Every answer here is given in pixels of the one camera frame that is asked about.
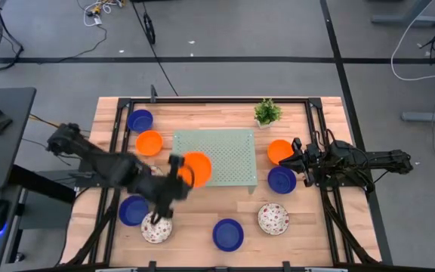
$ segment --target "orange bowl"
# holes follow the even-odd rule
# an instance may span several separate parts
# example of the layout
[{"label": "orange bowl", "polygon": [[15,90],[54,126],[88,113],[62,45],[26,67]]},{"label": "orange bowl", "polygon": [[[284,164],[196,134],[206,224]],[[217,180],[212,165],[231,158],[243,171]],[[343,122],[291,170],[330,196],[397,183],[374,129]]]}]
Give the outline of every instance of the orange bowl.
[{"label": "orange bowl", "polygon": [[164,140],[157,131],[145,131],[135,140],[137,152],[144,156],[155,156],[162,149]]},{"label": "orange bowl", "polygon": [[194,173],[195,188],[203,187],[211,178],[211,160],[202,152],[188,152],[184,154],[184,167],[177,172],[184,181],[191,185],[193,184],[191,168]]},{"label": "orange bowl", "polygon": [[292,144],[285,140],[274,140],[268,146],[268,158],[271,162],[279,165],[279,161],[293,155]]}]

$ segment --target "green pegboard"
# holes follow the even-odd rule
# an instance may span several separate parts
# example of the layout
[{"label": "green pegboard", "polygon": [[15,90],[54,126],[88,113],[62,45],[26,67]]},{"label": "green pegboard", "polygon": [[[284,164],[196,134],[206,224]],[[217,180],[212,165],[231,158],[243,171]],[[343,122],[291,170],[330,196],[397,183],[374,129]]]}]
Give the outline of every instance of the green pegboard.
[{"label": "green pegboard", "polygon": [[200,151],[211,159],[206,186],[256,186],[255,134],[251,129],[175,131],[172,153]]}]

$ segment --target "wooden table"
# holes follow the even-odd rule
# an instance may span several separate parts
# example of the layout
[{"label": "wooden table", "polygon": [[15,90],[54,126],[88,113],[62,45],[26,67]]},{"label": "wooden table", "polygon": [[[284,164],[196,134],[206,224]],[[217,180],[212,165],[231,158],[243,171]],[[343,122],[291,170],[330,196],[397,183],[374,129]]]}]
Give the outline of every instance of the wooden table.
[{"label": "wooden table", "polygon": [[[321,98],[327,127],[337,139],[351,142],[341,99]],[[90,141],[104,150],[109,149],[117,100],[117,97],[101,97],[98,101]],[[158,156],[141,156],[141,159],[150,165],[157,165],[164,173],[169,170],[167,160],[172,149],[174,130],[254,129],[258,187],[252,195],[248,194],[246,187],[204,187],[193,190],[188,200],[179,203],[175,209],[172,235],[158,245],[147,243],[140,233],[140,227],[127,227],[118,219],[110,266],[146,267],[149,261],[157,261],[159,267],[279,267],[282,266],[282,261],[290,261],[292,266],[332,264],[319,189],[306,188],[302,182],[303,175],[298,175],[298,185],[290,194],[274,193],[267,184],[267,173],[273,167],[267,158],[267,146],[271,141],[280,138],[291,141],[292,138],[299,137],[304,145],[310,143],[304,107],[280,104],[282,120],[272,128],[260,130],[253,120],[253,106],[254,104],[138,105],[138,108],[153,113],[153,129],[159,131],[164,138],[164,147]],[[122,114],[121,128],[125,125],[125,117],[126,110]],[[120,150],[123,139],[123,129],[119,131],[116,150]],[[131,134],[128,152],[135,152],[136,137],[137,134]],[[363,190],[358,187],[342,187],[341,195],[351,232],[373,258],[380,260],[369,205]],[[127,196],[122,191],[120,200]],[[99,197],[100,189],[90,189],[74,205],[62,262],[76,254],[93,230]],[[283,205],[290,214],[290,226],[280,236],[265,234],[258,226],[258,210],[267,202]],[[243,226],[245,240],[235,252],[222,252],[212,242],[213,226],[222,218],[234,218]],[[335,235],[340,259],[345,261],[342,238],[336,228]],[[102,259],[103,246],[104,243],[100,242],[98,261]]]}]

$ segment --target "small green plant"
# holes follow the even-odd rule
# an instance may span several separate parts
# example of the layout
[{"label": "small green plant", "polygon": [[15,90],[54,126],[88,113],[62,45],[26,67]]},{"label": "small green plant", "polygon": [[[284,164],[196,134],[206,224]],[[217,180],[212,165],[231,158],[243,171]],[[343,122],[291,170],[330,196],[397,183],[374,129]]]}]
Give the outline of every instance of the small green plant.
[{"label": "small green plant", "polygon": [[255,107],[255,119],[262,125],[281,119],[281,108],[270,99],[264,99]]}]

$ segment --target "white pot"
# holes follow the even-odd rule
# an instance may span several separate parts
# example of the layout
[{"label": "white pot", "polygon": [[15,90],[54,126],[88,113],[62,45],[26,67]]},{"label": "white pot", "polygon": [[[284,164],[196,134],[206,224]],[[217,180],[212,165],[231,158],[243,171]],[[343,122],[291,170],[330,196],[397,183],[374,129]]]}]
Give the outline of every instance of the white pot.
[{"label": "white pot", "polygon": [[258,120],[256,120],[256,123],[258,124],[258,127],[259,127],[260,129],[269,128],[270,126],[273,125],[274,122],[275,122],[275,121],[272,121],[272,122],[270,122],[270,123],[267,124],[267,125],[262,125]]}]

